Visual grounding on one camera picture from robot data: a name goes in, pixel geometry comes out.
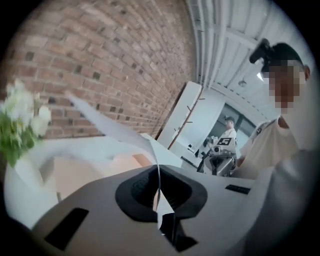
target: ceiling light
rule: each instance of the ceiling light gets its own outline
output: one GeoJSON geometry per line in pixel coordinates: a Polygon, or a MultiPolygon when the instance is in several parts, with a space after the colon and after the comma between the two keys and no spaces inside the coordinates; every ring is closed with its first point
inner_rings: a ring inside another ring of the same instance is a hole
{"type": "Polygon", "coordinates": [[[241,87],[246,87],[247,83],[245,80],[241,80],[240,82],[238,82],[238,85],[241,87]]]}
{"type": "Polygon", "coordinates": [[[262,82],[264,81],[264,79],[262,78],[260,72],[259,72],[258,74],[256,74],[256,76],[257,76],[262,82]]]}

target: green leaves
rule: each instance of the green leaves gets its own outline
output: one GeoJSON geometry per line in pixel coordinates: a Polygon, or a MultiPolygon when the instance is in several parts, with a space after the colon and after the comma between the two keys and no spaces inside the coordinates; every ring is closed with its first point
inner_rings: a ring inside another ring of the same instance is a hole
{"type": "Polygon", "coordinates": [[[0,112],[0,151],[11,167],[40,140],[30,126],[22,130],[20,125],[18,121],[11,121],[6,114],[0,112]]]}

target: flower bouquet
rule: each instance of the flower bouquet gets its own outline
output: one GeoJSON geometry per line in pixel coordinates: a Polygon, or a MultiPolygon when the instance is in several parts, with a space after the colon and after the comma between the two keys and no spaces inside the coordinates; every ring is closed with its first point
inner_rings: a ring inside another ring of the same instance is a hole
{"type": "Polygon", "coordinates": [[[0,105],[0,152],[11,167],[43,138],[51,121],[51,112],[39,93],[26,90],[16,79],[7,85],[7,97],[0,105]]]}

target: white wrapping paper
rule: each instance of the white wrapping paper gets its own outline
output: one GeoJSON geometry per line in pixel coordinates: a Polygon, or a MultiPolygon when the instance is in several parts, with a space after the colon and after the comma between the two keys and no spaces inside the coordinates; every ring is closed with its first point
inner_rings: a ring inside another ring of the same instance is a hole
{"type": "Polygon", "coordinates": [[[146,152],[150,153],[154,158],[157,168],[158,168],[158,194],[157,194],[157,204],[160,200],[160,168],[157,161],[156,154],[153,147],[148,139],[142,137],[139,133],[130,129],[129,127],[122,125],[107,116],[99,113],[96,109],[90,106],[85,100],[74,96],[71,92],[65,92],[66,97],[74,104],[74,106],[95,125],[96,129],[106,136],[113,137],[120,142],[125,142],[134,146],[137,146],[146,152]]]}

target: gray surface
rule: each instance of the gray surface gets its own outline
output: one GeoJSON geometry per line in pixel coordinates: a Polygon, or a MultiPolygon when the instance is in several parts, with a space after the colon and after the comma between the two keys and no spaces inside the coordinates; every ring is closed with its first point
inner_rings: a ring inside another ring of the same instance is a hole
{"type": "MultiPolygon", "coordinates": [[[[262,207],[268,175],[255,183],[170,168],[200,182],[208,192],[201,212],[181,222],[186,235],[198,241],[183,255],[217,255],[243,238],[262,207]],[[229,184],[252,188],[253,192],[245,195],[226,190],[229,184]]],[[[144,170],[127,171],[83,186],[45,214],[35,225],[34,234],[44,238],[73,208],[80,207],[89,210],[89,214],[67,246],[68,255],[177,255],[156,223],[133,221],[116,204],[118,185],[144,170]]]]}

